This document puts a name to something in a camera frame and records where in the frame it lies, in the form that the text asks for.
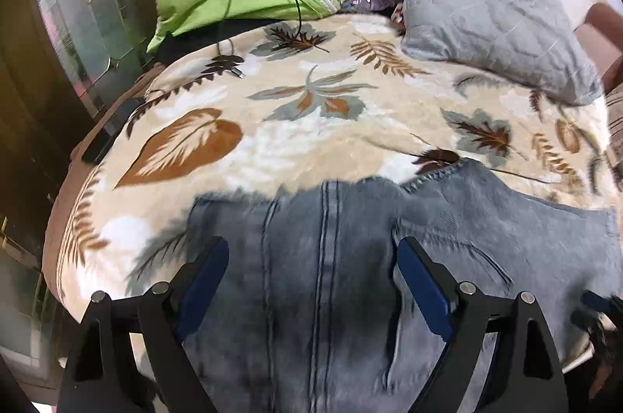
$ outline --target pillow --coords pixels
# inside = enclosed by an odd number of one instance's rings
[[[404,53],[487,69],[574,105],[603,88],[559,0],[405,0]]]

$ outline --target gray denim jacket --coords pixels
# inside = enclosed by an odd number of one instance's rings
[[[229,242],[230,265],[185,350],[220,413],[406,413],[443,348],[396,267],[407,235],[457,281],[534,293],[561,355],[578,335],[568,318],[580,291],[621,286],[613,212],[522,195],[469,159],[404,185],[206,194],[189,216],[188,258],[212,235]],[[462,411],[493,345],[488,336]]]

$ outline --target denim garment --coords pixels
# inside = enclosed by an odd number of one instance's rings
[[[469,159],[404,185],[206,194],[189,216],[188,258],[213,235],[229,242],[230,265],[185,350],[220,413],[406,413],[443,348],[396,266],[407,235],[457,281],[534,293],[560,355],[579,335],[568,319],[580,291],[622,283],[614,212],[522,195]],[[493,345],[488,335],[462,411]]]

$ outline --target silver screw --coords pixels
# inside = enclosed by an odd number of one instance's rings
[[[535,296],[528,291],[522,291],[521,300],[524,301],[526,304],[532,304],[535,301]]]
[[[160,295],[161,293],[166,293],[169,290],[169,283],[166,281],[157,282],[154,286],[152,286],[151,291],[156,295]]]
[[[102,292],[102,290],[98,290],[93,292],[93,294],[91,295],[91,302],[94,302],[95,304],[102,302],[104,299],[106,298],[106,294],[104,292]]]
[[[461,284],[459,284],[459,288],[461,292],[467,295],[474,295],[476,293],[476,287],[473,285],[473,283],[469,281],[463,281]]]

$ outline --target leaf-patterned blanket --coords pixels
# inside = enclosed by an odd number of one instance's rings
[[[155,79],[76,200],[57,287],[80,319],[93,291],[125,297],[137,271],[170,280],[198,195],[274,196],[323,180],[418,173],[478,159],[509,187],[581,208],[615,205],[603,98],[569,108],[464,65],[400,51],[382,16],[281,23],[209,46]]]

